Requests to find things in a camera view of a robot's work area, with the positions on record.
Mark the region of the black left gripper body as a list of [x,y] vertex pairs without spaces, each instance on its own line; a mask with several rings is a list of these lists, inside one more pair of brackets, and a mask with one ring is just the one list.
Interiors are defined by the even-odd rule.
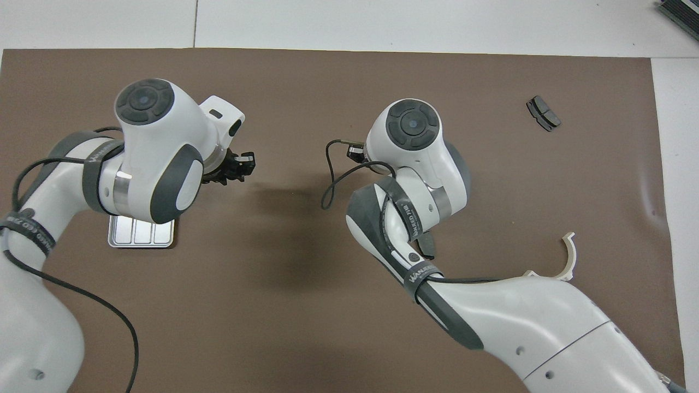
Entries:
[[224,159],[220,165],[212,172],[203,175],[203,184],[210,182],[219,182],[223,186],[227,185],[229,180],[236,179],[236,154],[227,150]]

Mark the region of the silver metal tray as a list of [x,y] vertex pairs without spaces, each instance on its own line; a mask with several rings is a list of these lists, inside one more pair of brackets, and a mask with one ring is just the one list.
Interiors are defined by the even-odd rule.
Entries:
[[109,217],[107,242],[113,248],[165,249],[175,243],[176,221],[155,224],[132,217]]

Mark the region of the long grey brake pad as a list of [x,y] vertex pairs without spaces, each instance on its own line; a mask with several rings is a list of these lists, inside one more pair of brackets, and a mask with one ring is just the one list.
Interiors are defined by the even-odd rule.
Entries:
[[420,237],[417,238],[416,242],[422,256],[425,259],[435,259],[436,246],[432,233],[430,233],[429,231],[424,232],[423,234],[421,234]]

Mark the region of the brown paper table mat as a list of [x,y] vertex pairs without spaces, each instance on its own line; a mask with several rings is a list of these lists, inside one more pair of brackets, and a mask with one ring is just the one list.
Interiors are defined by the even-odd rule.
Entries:
[[[472,172],[467,206],[434,229],[450,278],[556,275],[652,367],[685,384],[650,59],[243,50],[5,50],[0,216],[19,172],[75,131],[116,124],[119,91],[164,78],[246,115],[245,182],[202,186],[172,249],[108,246],[81,212],[47,272],[112,302],[137,329],[134,393],[526,393],[504,363],[451,339],[369,252],[344,213],[365,169],[337,187],[324,147],[363,141],[398,99],[435,107]],[[551,132],[526,103],[562,121]]]

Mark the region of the short grey brake pad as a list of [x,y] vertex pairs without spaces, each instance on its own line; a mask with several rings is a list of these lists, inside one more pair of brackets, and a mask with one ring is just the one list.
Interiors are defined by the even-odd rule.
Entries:
[[551,132],[561,126],[562,121],[540,96],[534,96],[526,103],[532,117],[544,130]]

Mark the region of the white curved plastic clip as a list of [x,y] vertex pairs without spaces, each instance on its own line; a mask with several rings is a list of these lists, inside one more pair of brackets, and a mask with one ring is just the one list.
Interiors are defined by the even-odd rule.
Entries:
[[533,270],[527,270],[522,277],[537,277],[537,278],[547,278],[547,279],[557,279],[557,281],[563,281],[569,283],[574,278],[574,269],[577,264],[578,254],[577,248],[574,243],[575,233],[570,231],[566,233],[561,239],[566,246],[567,259],[564,268],[555,276],[541,276]]

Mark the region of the grey ribbed metal block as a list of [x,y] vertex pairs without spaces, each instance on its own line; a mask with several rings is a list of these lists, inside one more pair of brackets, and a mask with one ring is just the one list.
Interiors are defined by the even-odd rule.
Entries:
[[699,0],[659,0],[657,9],[699,41]]

